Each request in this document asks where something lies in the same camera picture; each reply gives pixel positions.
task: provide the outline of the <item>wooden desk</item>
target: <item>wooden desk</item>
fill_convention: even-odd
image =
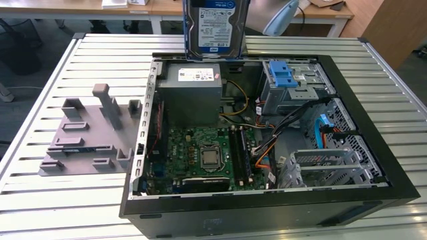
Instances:
[[[0,18],[30,19],[87,19],[87,20],[148,20],[152,33],[161,34],[161,21],[183,20],[181,0],[149,0],[145,6],[128,5],[128,8],[101,9],[103,0],[0,0]],[[353,18],[344,7],[333,11],[328,7],[309,5],[305,10],[305,24],[328,24],[332,28],[328,37],[339,37],[347,20]],[[300,24],[299,14],[292,23]]]

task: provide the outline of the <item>hard drive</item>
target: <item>hard drive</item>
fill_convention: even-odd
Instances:
[[[251,0],[184,0],[188,59],[237,59]]]

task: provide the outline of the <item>ram slot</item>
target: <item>ram slot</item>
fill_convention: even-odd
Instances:
[[[229,153],[231,153],[231,162],[232,162],[232,171],[233,171],[233,180],[237,186],[243,186],[245,182],[245,167],[244,160],[240,151],[240,130],[228,129],[228,140],[229,140]]]
[[[249,150],[247,148],[247,137],[245,137],[245,131],[243,129],[240,131],[240,137],[239,137],[239,146],[240,146],[240,153],[243,158],[243,166],[244,166],[244,179],[248,183],[251,183],[252,180],[252,171],[251,171],[251,158],[249,158]]]

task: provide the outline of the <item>green circuit board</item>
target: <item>green circuit board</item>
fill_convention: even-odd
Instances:
[[[244,130],[245,144],[255,146],[253,130]],[[204,169],[201,164],[201,152],[205,149],[216,149],[220,153],[221,164],[217,169]],[[227,128],[195,127],[171,128],[168,132],[167,162],[164,179],[185,179],[196,177],[225,177],[229,178],[229,191],[264,189],[263,174],[253,174],[251,184],[243,186],[235,183],[233,163],[229,149],[229,138]],[[172,188],[163,186],[157,188],[160,194],[168,194]]]

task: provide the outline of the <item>connector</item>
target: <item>connector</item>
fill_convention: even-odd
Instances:
[[[293,80],[292,70],[284,61],[271,61],[269,71],[277,88],[295,88],[299,83]]]
[[[360,134],[356,130],[339,131],[339,132],[333,132],[332,139],[341,140],[341,139],[345,139],[349,135],[353,136],[353,135],[360,135]]]

